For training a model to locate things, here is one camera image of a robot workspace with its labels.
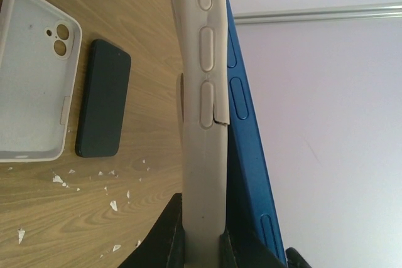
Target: smartphone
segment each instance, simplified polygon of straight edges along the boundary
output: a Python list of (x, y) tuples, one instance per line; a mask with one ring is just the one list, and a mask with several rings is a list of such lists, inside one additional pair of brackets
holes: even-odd
[(85, 158), (119, 150), (130, 76), (128, 53), (104, 40), (90, 47), (75, 152)]

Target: black holder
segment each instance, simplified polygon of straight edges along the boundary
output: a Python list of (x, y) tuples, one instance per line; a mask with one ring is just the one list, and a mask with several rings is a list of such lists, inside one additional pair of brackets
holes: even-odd
[[(286, 268), (241, 219), (228, 215), (226, 225), (220, 236), (221, 268)], [(184, 267), (182, 194), (173, 195), (143, 243), (119, 266), (137, 267)]]

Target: paper scrap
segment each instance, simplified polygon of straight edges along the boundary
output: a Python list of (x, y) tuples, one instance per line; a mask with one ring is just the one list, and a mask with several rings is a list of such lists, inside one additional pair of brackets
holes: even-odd
[(21, 244), (21, 242), (23, 241), (24, 235), (25, 235), (25, 230), (20, 228), (18, 230), (18, 245)]
[(119, 250), (120, 247), (121, 247), (121, 245), (115, 245), (115, 246), (113, 246), (113, 252)]
[(53, 177), (53, 182), (63, 183), (64, 181), (60, 178), (59, 175), (56, 175)]
[(115, 200), (111, 201), (111, 207), (115, 212), (117, 211), (117, 203)]

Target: wood grain surface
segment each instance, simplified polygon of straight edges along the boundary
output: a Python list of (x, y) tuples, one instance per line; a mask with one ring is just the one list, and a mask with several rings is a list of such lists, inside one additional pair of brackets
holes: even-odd
[[(181, 191), (175, 81), (182, 61), (170, 0), (47, 1), (84, 33), (67, 141), (56, 161), (0, 164), (0, 267), (118, 267)], [(132, 65), (117, 156), (83, 159), (74, 144), (88, 49), (96, 38), (120, 46)], [(53, 183), (54, 174), (70, 188)], [(19, 228), (25, 230), (21, 244)], [(121, 248), (113, 252), (114, 245)]]

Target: white phone case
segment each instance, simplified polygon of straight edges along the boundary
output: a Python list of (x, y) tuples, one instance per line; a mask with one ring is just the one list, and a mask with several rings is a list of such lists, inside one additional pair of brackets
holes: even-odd
[[(45, 0), (3, 0), (0, 24), (0, 162), (56, 159), (64, 149), (81, 27)], [(60, 37), (61, 24), (68, 38)], [(64, 55), (56, 41), (66, 46)]]
[(172, 6), (184, 66), (177, 94), (185, 267), (218, 268), (229, 124), (226, 0), (172, 0)]

